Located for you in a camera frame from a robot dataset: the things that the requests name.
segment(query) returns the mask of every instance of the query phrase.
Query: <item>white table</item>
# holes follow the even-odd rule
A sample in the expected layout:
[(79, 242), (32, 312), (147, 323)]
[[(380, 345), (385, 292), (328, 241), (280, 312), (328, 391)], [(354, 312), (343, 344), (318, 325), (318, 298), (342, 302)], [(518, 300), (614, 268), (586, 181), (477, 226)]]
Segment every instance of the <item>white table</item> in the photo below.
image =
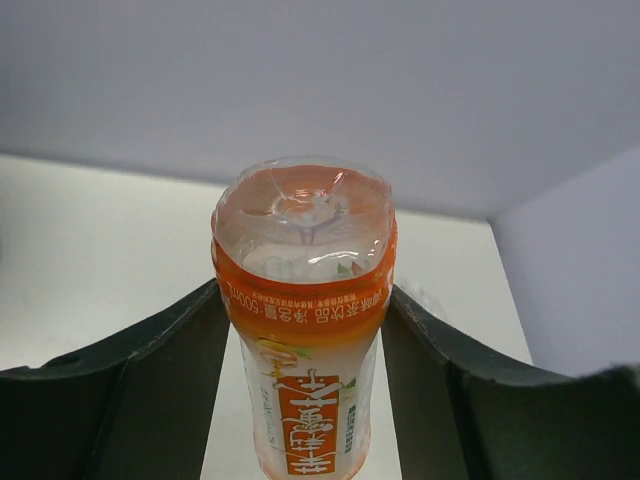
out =
[[(209, 218), (222, 186), (0, 156), (0, 370), (39, 366), (163, 310), (213, 276)], [(490, 227), (398, 212), (397, 283), (459, 330), (531, 358)], [(358, 478), (400, 468), (384, 358)], [(202, 478), (263, 480), (238, 338), (224, 359)]]

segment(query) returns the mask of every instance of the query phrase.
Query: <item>gray background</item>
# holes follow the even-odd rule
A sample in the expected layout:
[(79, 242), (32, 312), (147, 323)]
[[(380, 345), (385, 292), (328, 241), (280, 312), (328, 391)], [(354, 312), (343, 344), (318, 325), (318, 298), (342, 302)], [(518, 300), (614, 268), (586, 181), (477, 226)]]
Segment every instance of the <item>gray background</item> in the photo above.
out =
[(635, 0), (5, 0), (0, 150), (219, 182), (289, 154), (367, 163), (401, 207), (492, 221), (538, 364), (640, 361), (639, 160), (617, 160), (640, 145), (639, 18)]

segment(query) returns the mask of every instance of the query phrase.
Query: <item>transparent plastic object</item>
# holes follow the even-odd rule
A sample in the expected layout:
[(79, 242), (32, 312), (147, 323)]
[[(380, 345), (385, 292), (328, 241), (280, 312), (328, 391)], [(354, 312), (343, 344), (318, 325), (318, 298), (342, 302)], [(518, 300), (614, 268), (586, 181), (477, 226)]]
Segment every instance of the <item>transparent plastic object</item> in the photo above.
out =
[(342, 160), (272, 160), (226, 190), (211, 226), (262, 470), (352, 478), (369, 448), (374, 340), (393, 285), (389, 186)]

